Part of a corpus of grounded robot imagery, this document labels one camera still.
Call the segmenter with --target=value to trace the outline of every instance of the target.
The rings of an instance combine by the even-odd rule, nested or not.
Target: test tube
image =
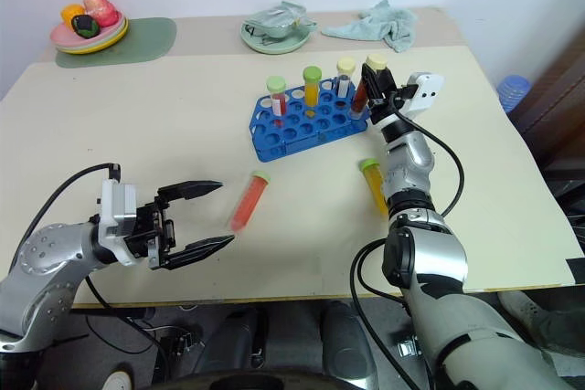
[[[359,169],[366,177],[369,190],[374,196],[374,202],[383,216],[388,216],[388,206],[382,192],[382,173],[380,172],[380,163],[376,159],[366,159],[359,164]]]
[[[337,61],[337,83],[335,91],[339,98],[347,98],[351,76],[356,70],[356,61],[351,57],[341,57]]]
[[[317,66],[309,66],[303,70],[304,78],[304,103],[307,107],[316,107],[319,103],[319,81],[321,70]],[[306,115],[313,118],[314,110],[308,110]]]
[[[284,116],[286,114],[286,83],[283,77],[268,77],[266,79],[266,88],[271,93],[272,112],[274,116]]]
[[[372,68],[376,73],[380,70],[384,70],[388,64],[386,57],[380,54],[369,54],[366,58],[366,64]],[[349,117],[351,119],[359,119],[362,117],[364,108],[367,105],[367,89],[364,81],[359,81],[357,86],[356,95],[351,101],[351,109],[349,111]]]
[[[246,189],[244,196],[239,201],[236,213],[229,223],[229,226],[234,232],[240,231],[248,224],[252,212],[254,212],[254,208],[258,204],[258,200],[260,200],[262,192],[264,192],[264,188],[268,185],[270,180],[271,178],[268,174],[262,171],[252,173],[250,184]]]

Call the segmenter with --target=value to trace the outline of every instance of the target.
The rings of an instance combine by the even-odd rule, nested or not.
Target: pink plate
[[[120,30],[122,26],[124,26],[124,16],[118,12],[118,21],[111,26],[103,27],[100,34],[95,37],[80,37],[71,29],[66,27],[64,23],[61,23],[51,31],[50,39],[56,46],[69,48],[85,47],[108,39],[109,36]]]

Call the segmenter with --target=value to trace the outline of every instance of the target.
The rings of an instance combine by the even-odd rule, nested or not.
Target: toy fruit
[[[71,25],[75,33],[83,38],[92,38],[100,34],[100,25],[91,16],[82,14],[71,19]]]
[[[83,14],[85,14],[85,9],[83,9],[83,6],[78,4],[67,5],[61,10],[61,18],[63,19],[63,23],[72,31],[74,31],[75,29],[73,29],[71,19],[74,16],[81,16]]]
[[[108,0],[83,0],[86,13],[101,27],[111,26],[118,21],[118,11]]]

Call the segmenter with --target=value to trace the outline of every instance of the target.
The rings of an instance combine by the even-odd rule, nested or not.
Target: yellow plate
[[[91,54],[93,52],[98,52],[98,51],[103,50],[107,47],[110,47],[114,43],[117,43],[118,41],[120,41],[120,39],[126,35],[126,32],[128,32],[128,25],[129,25],[129,21],[128,21],[128,19],[126,19],[125,23],[124,23],[124,27],[122,28],[122,30],[120,31],[119,34],[114,36],[111,40],[106,40],[103,43],[100,43],[99,45],[96,45],[94,47],[88,47],[85,49],[77,49],[77,50],[65,49],[63,47],[58,47],[58,50],[60,50],[61,52],[65,52],[66,54],[72,54],[72,55]]]

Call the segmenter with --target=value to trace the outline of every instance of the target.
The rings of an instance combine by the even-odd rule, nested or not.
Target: red test tube
[[[246,189],[244,196],[241,198],[236,213],[229,223],[229,226],[234,232],[240,231],[246,226],[246,224],[248,224],[252,212],[254,212],[254,208],[256,208],[256,205],[258,204],[258,200],[260,200],[262,192],[264,192],[264,188],[268,185],[270,180],[271,178],[268,174],[263,173],[262,171],[252,173],[250,185],[248,186],[248,189]]]

